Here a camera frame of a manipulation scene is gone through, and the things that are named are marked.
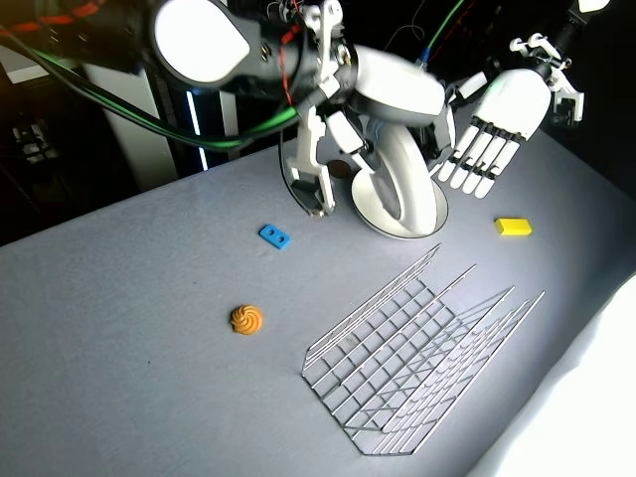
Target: gray table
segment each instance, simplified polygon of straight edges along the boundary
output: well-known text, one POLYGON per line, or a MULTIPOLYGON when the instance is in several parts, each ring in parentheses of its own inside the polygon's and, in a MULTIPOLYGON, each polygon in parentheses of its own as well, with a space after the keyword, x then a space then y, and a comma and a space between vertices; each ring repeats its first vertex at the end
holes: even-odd
POLYGON ((0 249, 0 475, 462 475, 636 268, 636 206, 542 133, 487 199, 445 191, 442 231, 389 239, 345 184, 306 217, 267 150, 0 249), (498 216, 536 232, 500 238, 498 216), (479 264, 451 307, 548 295, 419 453, 361 456, 300 378, 305 350, 439 242, 433 288, 479 264), (252 337, 228 324, 244 303, 265 313, 252 337))

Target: white light strip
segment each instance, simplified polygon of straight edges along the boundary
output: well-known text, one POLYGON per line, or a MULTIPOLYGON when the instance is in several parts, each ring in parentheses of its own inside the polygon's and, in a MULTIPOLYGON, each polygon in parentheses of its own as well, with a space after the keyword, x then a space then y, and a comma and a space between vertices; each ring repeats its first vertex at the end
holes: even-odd
MULTIPOLYGON (((192 117, 192 124, 195 126, 195 133, 200 136, 201 129, 199 129, 199 119, 197 118, 197 110, 195 109, 195 101, 192 98, 192 93, 186 91, 186 97, 188 98, 188 106, 190 106, 190 116, 192 117)), ((206 159, 206 151, 203 150, 203 147, 199 148, 199 155, 201 156, 201 165, 203 166, 203 170, 208 170, 208 160, 206 159)))

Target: metal rack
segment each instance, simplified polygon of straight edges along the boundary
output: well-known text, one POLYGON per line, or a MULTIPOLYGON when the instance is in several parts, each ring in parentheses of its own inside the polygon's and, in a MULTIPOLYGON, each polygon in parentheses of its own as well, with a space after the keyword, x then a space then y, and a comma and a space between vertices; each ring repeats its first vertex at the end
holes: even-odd
POLYGON ((314 343, 302 376, 360 451, 408 455, 543 298, 497 313, 514 286, 454 313, 421 280, 433 248, 314 343))

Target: blue block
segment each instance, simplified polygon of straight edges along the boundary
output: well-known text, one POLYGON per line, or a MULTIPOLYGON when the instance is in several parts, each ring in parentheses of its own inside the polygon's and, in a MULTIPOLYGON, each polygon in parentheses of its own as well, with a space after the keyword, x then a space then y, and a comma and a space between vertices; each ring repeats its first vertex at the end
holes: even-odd
POLYGON ((285 249, 291 243, 291 237, 288 234, 270 224, 263 227, 258 234, 279 250, 285 249))

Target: white robotic hand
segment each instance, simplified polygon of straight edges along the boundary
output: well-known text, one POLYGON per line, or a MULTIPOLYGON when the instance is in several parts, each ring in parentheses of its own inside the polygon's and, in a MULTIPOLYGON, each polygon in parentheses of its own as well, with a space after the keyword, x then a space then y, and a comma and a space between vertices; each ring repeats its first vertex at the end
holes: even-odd
MULTIPOLYGON (((562 71, 570 61, 562 60, 546 37, 534 34, 527 43, 514 40, 510 50, 529 59, 529 66, 503 72, 494 79, 451 156, 432 171, 439 171, 438 179, 450 181, 453 189, 461 188, 479 199, 490 192, 520 145, 539 128, 550 108, 552 92, 556 112, 565 108, 569 122, 582 120, 583 93, 571 86, 562 71)), ((459 92, 467 97, 483 84, 485 77, 479 74, 459 92)))

